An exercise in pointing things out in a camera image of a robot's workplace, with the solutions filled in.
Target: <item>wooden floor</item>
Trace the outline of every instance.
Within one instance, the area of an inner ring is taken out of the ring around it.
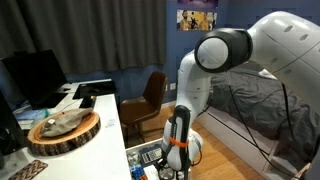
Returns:
[[[143,124],[144,130],[155,127],[164,127],[166,120],[173,114],[173,108],[173,106],[162,108],[158,117]],[[236,154],[229,150],[223,143],[215,138],[209,131],[202,127],[197,121],[193,123],[192,129],[198,132],[204,141],[202,148],[202,160],[199,165],[192,167],[192,180],[264,179]],[[141,143],[138,140],[138,136],[130,137],[130,146]],[[161,137],[161,132],[155,132],[146,137],[146,141],[152,141]]]

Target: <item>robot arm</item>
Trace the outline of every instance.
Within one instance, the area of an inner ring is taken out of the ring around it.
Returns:
[[[225,72],[245,61],[263,66],[320,114],[320,28],[298,16],[275,12],[249,30],[217,29],[198,42],[178,71],[178,94],[173,117],[162,142],[165,163],[185,171],[202,147],[191,125],[206,104],[210,73]]]

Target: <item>brown chair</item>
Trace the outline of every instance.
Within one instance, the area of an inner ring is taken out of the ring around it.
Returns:
[[[119,118],[120,122],[126,126],[127,138],[128,127],[137,126],[143,142],[145,142],[144,134],[163,129],[157,128],[143,131],[142,122],[159,115],[167,79],[168,78],[164,73],[153,72],[149,77],[142,96],[134,99],[127,99],[120,103]]]

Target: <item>gray curtain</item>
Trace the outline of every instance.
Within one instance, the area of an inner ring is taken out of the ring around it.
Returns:
[[[0,3],[3,57],[52,49],[66,74],[165,63],[165,0]]]
[[[166,0],[111,0],[119,68],[166,62]]]

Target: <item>poster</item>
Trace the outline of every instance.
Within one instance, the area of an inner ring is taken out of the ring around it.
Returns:
[[[215,28],[217,13],[177,10],[177,30],[210,31]]]
[[[199,7],[199,8],[209,8],[214,9],[218,7],[218,0],[177,0],[178,3],[189,6],[189,7]]]

